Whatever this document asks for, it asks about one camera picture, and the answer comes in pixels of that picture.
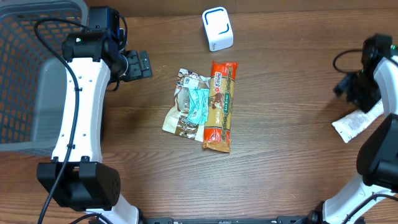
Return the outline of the white tube with gold cap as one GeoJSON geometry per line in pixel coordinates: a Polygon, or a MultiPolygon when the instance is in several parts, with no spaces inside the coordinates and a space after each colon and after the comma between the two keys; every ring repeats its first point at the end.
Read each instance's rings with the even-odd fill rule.
{"type": "Polygon", "coordinates": [[[336,132],[345,143],[348,143],[358,134],[367,129],[384,112],[382,100],[379,100],[373,108],[364,113],[356,110],[345,117],[332,123],[336,132]]]}

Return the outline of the dried mushroom pouch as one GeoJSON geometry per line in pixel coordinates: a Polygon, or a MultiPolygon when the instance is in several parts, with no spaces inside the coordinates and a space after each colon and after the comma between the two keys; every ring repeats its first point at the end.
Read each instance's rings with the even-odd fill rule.
{"type": "Polygon", "coordinates": [[[178,71],[174,91],[175,104],[167,113],[162,129],[177,136],[202,142],[205,124],[194,124],[188,120],[190,88],[210,90],[210,78],[184,68],[178,71]]]}

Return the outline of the green tissue packet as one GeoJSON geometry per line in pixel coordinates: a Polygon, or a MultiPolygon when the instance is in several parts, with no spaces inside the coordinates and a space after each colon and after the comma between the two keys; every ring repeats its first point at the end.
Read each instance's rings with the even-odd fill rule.
{"type": "Polygon", "coordinates": [[[194,124],[205,124],[208,119],[209,89],[190,88],[189,97],[188,120],[194,124]]]}

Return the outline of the orange spaghetti pasta package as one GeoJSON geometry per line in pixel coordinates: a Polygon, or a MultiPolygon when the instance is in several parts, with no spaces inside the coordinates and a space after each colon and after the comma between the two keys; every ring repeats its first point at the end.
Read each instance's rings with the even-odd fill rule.
{"type": "Polygon", "coordinates": [[[213,62],[203,147],[229,153],[237,62],[213,62]]]}

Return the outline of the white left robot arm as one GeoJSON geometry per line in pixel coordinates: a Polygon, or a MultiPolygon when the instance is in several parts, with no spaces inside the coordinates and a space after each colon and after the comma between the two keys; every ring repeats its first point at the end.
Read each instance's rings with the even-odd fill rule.
{"type": "Polygon", "coordinates": [[[67,77],[62,125],[51,161],[37,167],[48,201],[97,223],[146,222],[141,210],[122,196],[119,172],[104,165],[101,152],[108,85],[152,76],[147,52],[126,50],[127,33],[117,10],[95,6],[88,24],[67,36],[55,54],[67,77]]]}

